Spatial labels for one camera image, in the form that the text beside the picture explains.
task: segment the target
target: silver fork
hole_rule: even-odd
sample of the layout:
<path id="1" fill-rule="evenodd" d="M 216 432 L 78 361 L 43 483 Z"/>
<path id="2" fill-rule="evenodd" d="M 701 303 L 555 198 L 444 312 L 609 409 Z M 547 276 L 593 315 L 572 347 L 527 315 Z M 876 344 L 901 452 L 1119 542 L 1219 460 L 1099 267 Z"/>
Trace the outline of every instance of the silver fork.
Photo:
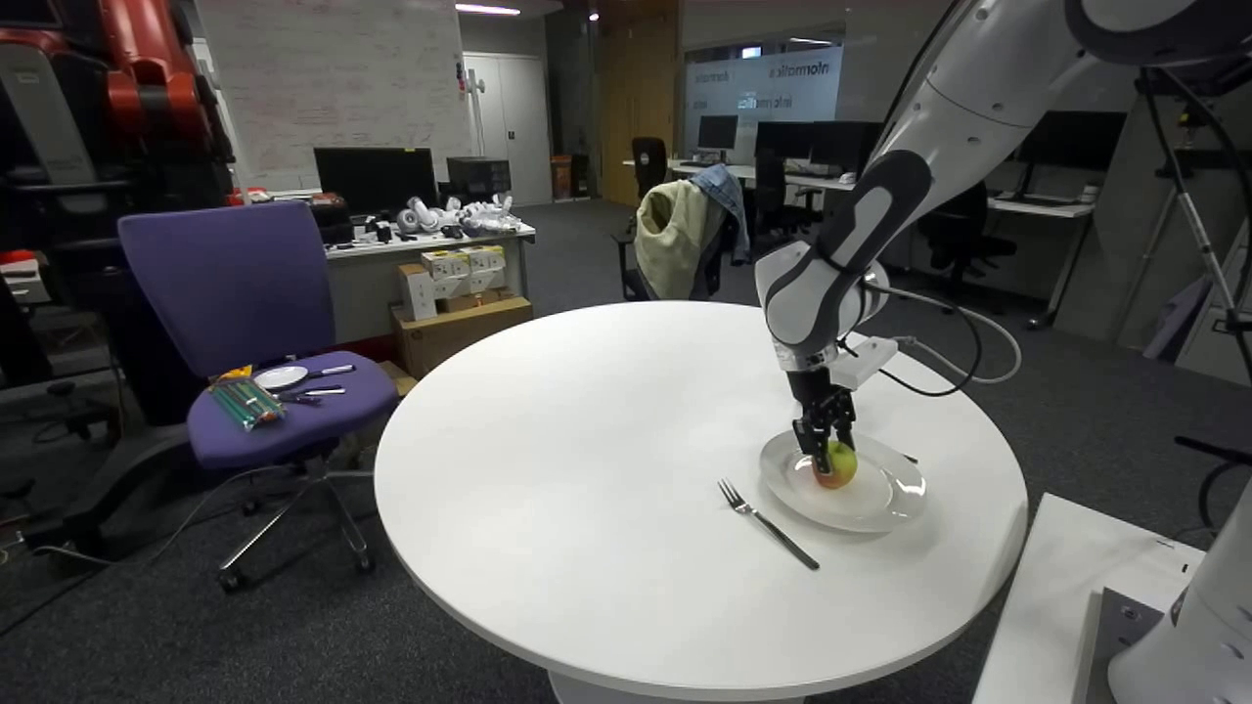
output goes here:
<path id="1" fill-rule="evenodd" d="M 730 479 L 716 479 L 716 488 L 739 516 L 760 520 L 798 563 L 823 572 L 823 563 L 808 552 L 800 552 L 774 520 L 760 516 Z"/>

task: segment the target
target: monitor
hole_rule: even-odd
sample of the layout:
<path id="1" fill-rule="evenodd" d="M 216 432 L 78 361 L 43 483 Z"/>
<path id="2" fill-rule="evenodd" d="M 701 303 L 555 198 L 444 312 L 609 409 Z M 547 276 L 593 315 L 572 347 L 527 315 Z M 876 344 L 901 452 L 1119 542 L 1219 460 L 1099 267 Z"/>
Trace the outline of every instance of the monitor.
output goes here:
<path id="1" fill-rule="evenodd" d="M 1047 114 L 1017 147 L 1023 164 L 1107 173 L 1127 114 Z"/>
<path id="2" fill-rule="evenodd" d="M 880 119 L 814 119 L 814 164 L 837 164 L 845 173 L 860 173 L 876 135 L 883 134 Z"/>
<path id="3" fill-rule="evenodd" d="M 697 139 L 701 139 L 701 147 L 727 151 L 727 147 L 734 147 L 734 130 L 739 130 L 734 114 L 703 114 Z"/>
<path id="4" fill-rule="evenodd" d="M 444 155 L 444 185 L 452 194 L 489 198 L 514 190 L 508 160 Z"/>
<path id="5" fill-rule="evenodd" d="M 412 194 L 434 198 L 431 147 L 311 147 L 323 190 L 353 216 L 397 211 Z"/>
<path id="6" fill-rule="evenodd" d="M 774 147 L 781 160 L 814 151 L 814 119 L 760 119 L 755 151 Z"/>

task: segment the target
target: plate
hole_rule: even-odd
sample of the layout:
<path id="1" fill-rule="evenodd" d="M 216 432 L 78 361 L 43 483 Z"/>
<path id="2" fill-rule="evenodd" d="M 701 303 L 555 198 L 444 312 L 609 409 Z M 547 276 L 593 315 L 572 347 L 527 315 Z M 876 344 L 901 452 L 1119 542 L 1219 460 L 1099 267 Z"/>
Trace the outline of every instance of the plate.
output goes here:
<path id="1" fill-rule="evenodd" d="M 814 479 L 793 432 L 780 432 L 760 450 L 760 479 L 798 516 L 837 530 L 893 530 L 927 503 L 927 477 L 917 460 L 860 432 L 857 477 L 840 488 Z"/>
<path id="2" fill-rule="evenodd" d="M 264 389 L 276 389 L 276 387 L 300 384 L 304 375 L 309 375 L 309 367 L 287 363 L 287 367 L 257 370 L 253 384 L 264 387 Z"/>

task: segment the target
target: whiteboard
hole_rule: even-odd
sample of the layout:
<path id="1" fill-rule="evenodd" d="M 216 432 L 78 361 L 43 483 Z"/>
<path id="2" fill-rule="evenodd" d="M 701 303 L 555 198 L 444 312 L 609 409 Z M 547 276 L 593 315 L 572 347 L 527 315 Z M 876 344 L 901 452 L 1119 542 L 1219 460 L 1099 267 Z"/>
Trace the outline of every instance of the whiteboard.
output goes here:
<path id="1" fill-rule="evenodd" d="M 442 0 L 198 2 L 240 130 L 240 185 L 315 185 L 315 145 L 464 151 L 459 15 Z"/>
<path id="2" fill-rule="evenodd" d="M 800 45 L 760 58 L 688 58 L 683 63 L 683 147 L 697 147 L 703 114 L 734 114 L 739 145 L 751 151 L 760 119 L 832 119 L 840 45 Z"/>

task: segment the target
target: chair wheel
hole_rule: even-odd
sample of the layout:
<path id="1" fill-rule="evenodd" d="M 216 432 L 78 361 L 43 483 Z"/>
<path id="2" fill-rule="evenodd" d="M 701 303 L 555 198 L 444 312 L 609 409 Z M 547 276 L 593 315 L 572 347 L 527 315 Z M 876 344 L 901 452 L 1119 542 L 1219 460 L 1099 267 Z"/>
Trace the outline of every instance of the chair wheel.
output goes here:
<path id="1" fill-rule="evenodd" d="M 225 589 L 225 593 L 234 593 L 234 589 L 241 589 L 247 585 L 247 574 L 241 572 L 218 572 L 218 585 Z"/>

